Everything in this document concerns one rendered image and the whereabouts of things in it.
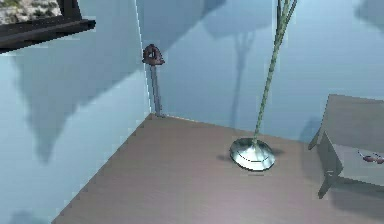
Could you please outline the red small object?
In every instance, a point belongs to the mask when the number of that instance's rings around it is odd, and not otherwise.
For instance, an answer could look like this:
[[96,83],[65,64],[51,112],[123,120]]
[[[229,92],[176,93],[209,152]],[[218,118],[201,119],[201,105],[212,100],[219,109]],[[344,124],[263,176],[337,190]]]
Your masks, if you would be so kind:
[[383,164],[384,163],[384,157],[380,156],[377,153],[374,153],[372,156],[370,156],[370,155],[363,155],[361,152],[358,152],[358,154],[366,162],[375,162],[377,164]]

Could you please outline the black framed window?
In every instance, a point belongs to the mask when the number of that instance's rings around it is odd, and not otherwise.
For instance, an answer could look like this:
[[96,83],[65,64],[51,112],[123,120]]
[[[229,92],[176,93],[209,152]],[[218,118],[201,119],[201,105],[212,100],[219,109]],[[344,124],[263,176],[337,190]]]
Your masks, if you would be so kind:
[[78,0],[0,0],[0,54],[94,29]]

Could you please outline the brown-headed grey stick tool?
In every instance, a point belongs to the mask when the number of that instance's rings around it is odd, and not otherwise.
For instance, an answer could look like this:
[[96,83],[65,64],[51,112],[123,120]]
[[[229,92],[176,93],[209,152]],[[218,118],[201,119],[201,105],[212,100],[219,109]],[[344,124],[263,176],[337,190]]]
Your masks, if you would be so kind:
[[159,48],[156,47],[154,44],[149,44],[143,50],[142,62],[150,66],[155,115],[158,117],[163,117],[156,67],[159,65],[163,65],[165,63],[165,60],[163,59]]

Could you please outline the green floor lamp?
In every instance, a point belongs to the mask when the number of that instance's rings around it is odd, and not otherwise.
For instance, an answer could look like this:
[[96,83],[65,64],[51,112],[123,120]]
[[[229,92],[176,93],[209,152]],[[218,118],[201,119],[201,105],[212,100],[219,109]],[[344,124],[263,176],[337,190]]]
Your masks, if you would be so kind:
[[268,67],[262,98],[260,101],[257,122],[252,137],[236,139],[230,146],[231,160],[242,169],[252,172],[263,172],[270,169],[276,159],[271,147],[259,139],[261,124],[268,100],[268,95],[275,72],[278,54],[284,40],[285,32],[291,17],[296,9],[298,0],[277,0],[276,28],[274,34],[273,50]]

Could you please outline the grey wooden table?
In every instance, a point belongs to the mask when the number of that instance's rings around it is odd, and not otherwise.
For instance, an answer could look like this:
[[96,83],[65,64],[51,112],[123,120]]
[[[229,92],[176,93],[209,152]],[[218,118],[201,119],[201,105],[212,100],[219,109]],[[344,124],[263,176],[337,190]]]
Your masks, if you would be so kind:
[[384,187],[384,163],[366,162],[358,154],[384,157],[384,100],[330,94],[312,148],[324,169],[319,198],[340,180]]

